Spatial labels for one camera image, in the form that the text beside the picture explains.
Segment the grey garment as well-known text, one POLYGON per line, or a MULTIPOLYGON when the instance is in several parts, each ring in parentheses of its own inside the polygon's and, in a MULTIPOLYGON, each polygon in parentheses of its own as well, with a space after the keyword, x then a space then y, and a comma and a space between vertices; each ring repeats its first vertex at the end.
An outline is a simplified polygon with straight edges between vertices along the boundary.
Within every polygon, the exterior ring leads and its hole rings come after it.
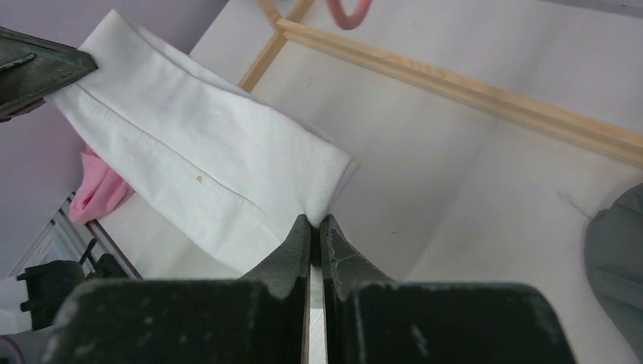
POLYGON ((642 361, 642 185, 600 210, 585 231, 588 284, 617 330, 642 361))

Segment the wooden clothes rack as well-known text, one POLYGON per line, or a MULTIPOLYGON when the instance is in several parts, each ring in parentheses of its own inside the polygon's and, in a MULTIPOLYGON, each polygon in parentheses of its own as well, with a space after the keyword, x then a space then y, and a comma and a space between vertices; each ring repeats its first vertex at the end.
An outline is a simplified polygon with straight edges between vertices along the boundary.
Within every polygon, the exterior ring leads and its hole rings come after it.
POLYGON ((642 166, 640 133, 302 25, 300 21, 312 5, 311 1, 298 1, 282 16, 275 2, 258 3, 274 32, 238 83, 241 89, 251 92, 286 42, 294 41, 619 162, 642 166))

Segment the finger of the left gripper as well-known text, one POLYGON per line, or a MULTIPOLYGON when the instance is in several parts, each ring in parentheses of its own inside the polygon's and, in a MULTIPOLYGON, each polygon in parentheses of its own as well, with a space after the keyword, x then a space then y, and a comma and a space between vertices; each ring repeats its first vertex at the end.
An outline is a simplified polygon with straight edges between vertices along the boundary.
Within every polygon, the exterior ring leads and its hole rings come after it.
POLYGON ((69 45, 1 28, 1 121, 30 113, 44 98, 98 70, 69 45))

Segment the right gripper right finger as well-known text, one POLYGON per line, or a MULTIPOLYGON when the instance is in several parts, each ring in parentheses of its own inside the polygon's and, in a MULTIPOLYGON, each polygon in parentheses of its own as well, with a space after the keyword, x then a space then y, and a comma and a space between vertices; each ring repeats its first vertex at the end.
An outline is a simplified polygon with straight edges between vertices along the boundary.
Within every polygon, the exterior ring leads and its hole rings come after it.
POLYGON ((509 282, 400 282, 319 228, 329 363, 573 363, 553 307, 509 282))

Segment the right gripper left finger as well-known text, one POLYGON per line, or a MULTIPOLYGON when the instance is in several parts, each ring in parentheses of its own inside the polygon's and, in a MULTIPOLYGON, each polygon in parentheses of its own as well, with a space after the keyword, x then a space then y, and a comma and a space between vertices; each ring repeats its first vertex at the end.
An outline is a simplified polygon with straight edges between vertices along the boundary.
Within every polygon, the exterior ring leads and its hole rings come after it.
POLYGON ((43 363, 305 363, 312 226, 236 280, 87 281, 64 301, 43 363))

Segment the pink garment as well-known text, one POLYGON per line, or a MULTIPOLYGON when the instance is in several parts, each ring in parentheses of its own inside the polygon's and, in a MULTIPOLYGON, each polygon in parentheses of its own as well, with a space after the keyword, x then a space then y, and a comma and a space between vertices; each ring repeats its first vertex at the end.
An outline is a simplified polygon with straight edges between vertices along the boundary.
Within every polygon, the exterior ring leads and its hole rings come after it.
POLYGON ((73 223, 85 224, 111 214, 134 194, 134 189, 89 145, 80 152, 83 177, 69 209, 73 223))

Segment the white skirt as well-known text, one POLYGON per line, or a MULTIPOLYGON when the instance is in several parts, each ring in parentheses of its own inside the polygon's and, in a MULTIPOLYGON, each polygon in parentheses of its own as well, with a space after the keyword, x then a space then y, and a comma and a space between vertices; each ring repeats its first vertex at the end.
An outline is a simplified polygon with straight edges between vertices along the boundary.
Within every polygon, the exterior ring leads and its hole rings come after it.
POLYGON ((298 216, 318 227, 356 170, 350 154, 118 11, 80 48, 97 70, 48 102, 154 210, 239 273, 298 216))

